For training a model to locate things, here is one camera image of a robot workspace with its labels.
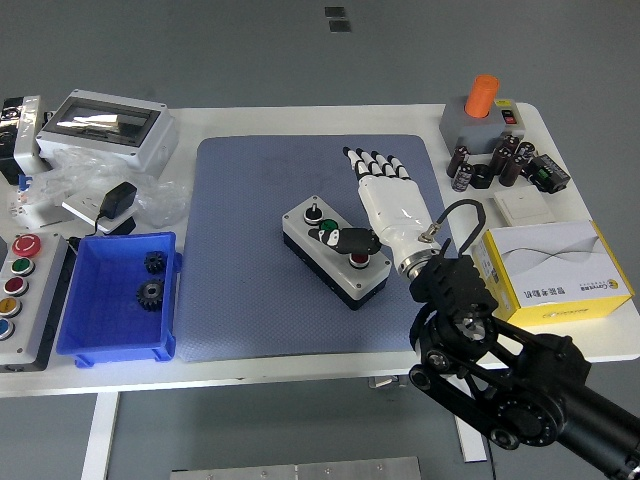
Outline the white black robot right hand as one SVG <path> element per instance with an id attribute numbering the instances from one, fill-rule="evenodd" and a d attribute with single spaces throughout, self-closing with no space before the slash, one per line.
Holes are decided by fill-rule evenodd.
<path id="1" fill-rule="evenodd" d="M 432 224 L 419 187 L 401 161 L 376 152 L 345 147 L 344 155 L 358 181 L 358 195 L 366 211 L 367 228 L 320 227 L 308 236 L 340 254 L 373 255 L 389 247 L 395 265 L 427 258 L 440 251 L 434 240 L 422 237 Z"/>

